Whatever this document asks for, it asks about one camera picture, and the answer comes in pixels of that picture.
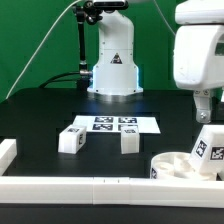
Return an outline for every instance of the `white paper sheet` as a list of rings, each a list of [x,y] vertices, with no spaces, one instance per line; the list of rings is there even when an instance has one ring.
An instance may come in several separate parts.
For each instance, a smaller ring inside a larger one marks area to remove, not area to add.
[[[139,133],[160,134],[155,117],[76,116],[73,125],[84,125],[87,132],[120,132],[123,125],[137,126]]]

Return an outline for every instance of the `cable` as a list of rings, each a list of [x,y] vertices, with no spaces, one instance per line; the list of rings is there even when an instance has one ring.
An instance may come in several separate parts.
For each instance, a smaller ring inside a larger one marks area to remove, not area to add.
[[[32,55],[32,57],[30,58],[30,60],[28,61],[28,63],[26,64],[26,66],[24,67],[24,69],[22,70],[22,72],[20,73],[20,75],[18,76],[18,78],[16,79],[16,81],[14,82],[14,84],[12,85],[11,89],[9,90],[6,99],[9,98],[10,94],[12,93],[13,89],[15,88],[15,86],[17,85],[17,83],[19,82],[19,80],[21,79],[21,77],[23,76],[23,74],[26,72],[27,68],[29,67],[29,65],[31,64],[31,62],[33,61],[33,59],[35,58],[35,56],[37,55],[37,53],[39,52],[39,50],[41,49],[41,47],[43,46],[43,44],[45,43],[45,41],[47,40],[48,36],[51,34],[52,30],[54,29],[54,27],[57,25],[57,23],[60,21],[60,19],[65,15],[65,13],[76,3],[80,2],[82,0],[77,0],[73,3],[71,3],[62,13],[61,15],[56,19],[56,21],[54,22],[54,24],[51,26],[50,30],[47,32],[47,34],[45,35],[44,39],[42,40],[42,42],[40,43],[40,45],[37,47],[36,51],[34,52],[34,54]]]
[[[71,75],[79,75],[80,73],[79,72],[67,72],[67,73],[63,73],[63,74],[60,74],[60,75],[56,75],[50,79],[48,79],[46,82],[44,82],[43,84],[41,84],[39,86],[39,88],[44,88],[48,83],[50,82],[53,82],[55,79],[59,79],[59,78],[62,78],[62,77],[66,77],[66,76],[71,76]]]
[[[44,84],[44,87],[47,86],[48,84],[50,83],[53,83],[53,82],[71,82],[71,81],[77,81],[78,79],[60,79],[60,80],[51,80],[49,82],[45,82]]]
[[[161,9],[160,9],[157,1],[156,0],[153,0],[153,2],[154,2],[154,5],[156,6],[156,8],[157,8],[157,10],[158,10],[161,18],[163,19],[164,23],[166,24],[166,26],[168,27],[168,29],[170,30],[170,32],[173,34],[173,36],[175,36],[176,35],[175,32],[173,31],[172,27],[167,22],[167,20],[166,20],[165,16],[163,15],[163,13],[162,13],[162,11],[161,11]]]

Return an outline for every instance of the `black tabletop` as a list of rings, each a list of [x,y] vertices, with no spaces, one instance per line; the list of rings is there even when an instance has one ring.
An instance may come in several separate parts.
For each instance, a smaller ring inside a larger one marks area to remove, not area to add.
[[[224,121],[220,108],[214,105],[213,123]],[[58,153],[59,133],[76,115],[153,116],[161,134],[140,134],[136,154],[121,154],[119,133],[87,133],[76,155]],[[4,175],[148,178],[153,156],[191,152],[201,128],[188,91],[145,91],[138,101],[106,103],[74,89],[24,89],[0,104],[0,139],[16,138],[18,151]],[[4,223],[222,223],[222,213],[184,207],[0,205]]]

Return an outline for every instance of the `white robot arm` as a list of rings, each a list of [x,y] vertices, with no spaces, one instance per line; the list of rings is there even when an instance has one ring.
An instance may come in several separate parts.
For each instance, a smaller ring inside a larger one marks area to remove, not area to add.
[[[116,9],[126,9],[125,0],[93,0],[93,7],[103,12],[99,25],[99,60],[93,68],[92,98],[126,101],[138,97],[143,89],[138,83],[138,67],[133,61],[134,26]]]
[[[193,90],[197,121],[211,121],[212,89],[224,86],[224,1],[189,0],[177,6],[174,79]]]

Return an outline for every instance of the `green wall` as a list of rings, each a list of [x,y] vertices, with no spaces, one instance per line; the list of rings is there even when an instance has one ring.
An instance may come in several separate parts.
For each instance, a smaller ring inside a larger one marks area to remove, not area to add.
[[[157,0],[176,30],[174,11],[180,0]],[[0,1],[0,101],[36,50],[37,46],[71,0]],[[176,89],[172,77],[174,37],[159,16],[153,2],[131,4],[122,12],[135,25],[134,60],[140,68],[144,89]],[[86,24],[87,60],[92,67],[98,59],[97,26]],[[50,77],[78,70],[79,47],[77,23],[70,11],[44,44],[15,91],[38,87]],[[49,87],[75,87],[74,83]]]

